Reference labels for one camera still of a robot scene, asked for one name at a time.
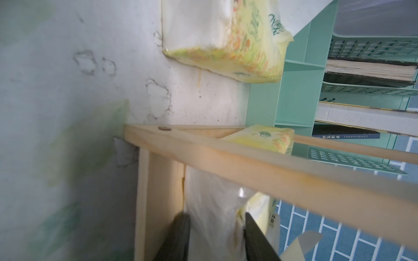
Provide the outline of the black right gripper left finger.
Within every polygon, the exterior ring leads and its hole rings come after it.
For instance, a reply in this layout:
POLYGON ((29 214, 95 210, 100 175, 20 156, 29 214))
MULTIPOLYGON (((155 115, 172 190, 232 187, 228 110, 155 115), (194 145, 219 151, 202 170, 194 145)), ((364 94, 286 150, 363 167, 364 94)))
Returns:
POLYGON ((188 261, 190 227, 190 215, 187 213, 178 214, 153 260, 188 261))

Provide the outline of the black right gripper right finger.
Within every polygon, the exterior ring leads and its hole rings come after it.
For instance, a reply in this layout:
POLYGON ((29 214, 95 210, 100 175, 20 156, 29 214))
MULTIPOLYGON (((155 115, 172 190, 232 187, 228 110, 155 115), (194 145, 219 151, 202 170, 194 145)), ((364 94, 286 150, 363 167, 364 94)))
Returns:
POLYGON ((245 213, 244 240, 247 261, 280 261, 250 213, 245 213))

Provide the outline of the white tissue pack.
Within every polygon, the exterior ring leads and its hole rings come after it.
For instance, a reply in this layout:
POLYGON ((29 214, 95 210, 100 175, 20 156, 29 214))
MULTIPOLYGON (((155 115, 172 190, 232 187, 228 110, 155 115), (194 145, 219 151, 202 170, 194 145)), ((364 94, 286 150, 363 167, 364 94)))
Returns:
POLYGON ((249 213, 275 251, 279 250, 277 200, 193 167, 186 168, 185 212, 191 229, 188 260, 245 261, 245 214, 249 213))

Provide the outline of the wooden two-tier shelf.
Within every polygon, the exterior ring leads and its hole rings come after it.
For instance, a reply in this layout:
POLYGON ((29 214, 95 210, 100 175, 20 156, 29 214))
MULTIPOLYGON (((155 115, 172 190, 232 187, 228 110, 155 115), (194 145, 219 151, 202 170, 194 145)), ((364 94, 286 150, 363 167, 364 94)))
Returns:
POLYGON ((139 147, 135 260, 150 261, 183 209, 194 167, 410 249, 418 248, 418 186, 224 140, 239 126, 126 125, 139 147))

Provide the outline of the yellow green tissue pack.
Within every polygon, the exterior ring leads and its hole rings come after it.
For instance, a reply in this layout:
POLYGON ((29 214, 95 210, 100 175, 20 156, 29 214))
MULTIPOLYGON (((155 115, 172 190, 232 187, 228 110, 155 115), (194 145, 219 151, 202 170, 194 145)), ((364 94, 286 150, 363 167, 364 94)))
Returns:
POLYGON ((276 83, 292 34, 278 1, 162 1, 163 53, 244 83, 276 83))

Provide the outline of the yellow lower tissue pack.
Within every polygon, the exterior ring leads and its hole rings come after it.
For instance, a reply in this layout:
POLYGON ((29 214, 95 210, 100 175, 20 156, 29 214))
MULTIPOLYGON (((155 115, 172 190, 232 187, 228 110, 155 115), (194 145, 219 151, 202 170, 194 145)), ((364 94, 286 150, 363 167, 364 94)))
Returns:
POLYGON ((223 140, 255 147, 258 149, 291 155, 294 145, 295 131, 291 128, 277 128, 253 125, 223 140))

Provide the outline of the dark blue book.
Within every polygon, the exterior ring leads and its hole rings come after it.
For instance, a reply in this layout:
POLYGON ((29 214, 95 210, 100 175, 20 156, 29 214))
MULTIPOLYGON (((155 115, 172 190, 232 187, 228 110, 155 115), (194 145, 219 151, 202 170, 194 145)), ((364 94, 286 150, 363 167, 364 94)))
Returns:
POLYGON ((379 139, 381 134, 374 130, 342 125, 315 124, 312 137, 321 139, 379 139))

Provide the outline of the green plastic file organizer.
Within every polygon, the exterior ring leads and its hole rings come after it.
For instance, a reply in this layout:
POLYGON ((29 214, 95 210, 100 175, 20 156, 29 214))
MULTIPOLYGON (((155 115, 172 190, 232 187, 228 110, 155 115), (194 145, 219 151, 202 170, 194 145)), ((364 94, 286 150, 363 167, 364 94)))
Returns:
POLYGON ((407 109, 410 96, 373 93, 371 88, 325 83, 325 62, 337 36, 334 24, 340 1, 331 2, 294 37, 286 50, 284 72, 277 83, 250 86, 246 125, 292 128, 312 134, 320 101, 386 109, 407 109))

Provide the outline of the brown edged book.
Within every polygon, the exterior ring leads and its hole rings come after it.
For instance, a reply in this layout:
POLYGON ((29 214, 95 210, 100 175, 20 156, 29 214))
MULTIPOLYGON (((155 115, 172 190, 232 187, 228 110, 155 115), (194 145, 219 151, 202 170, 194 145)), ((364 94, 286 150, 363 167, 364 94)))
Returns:
POLYGON ((328 83, 404 88, 415 85, 418 64, 394 60, 329 58, 323 80, 328 83))

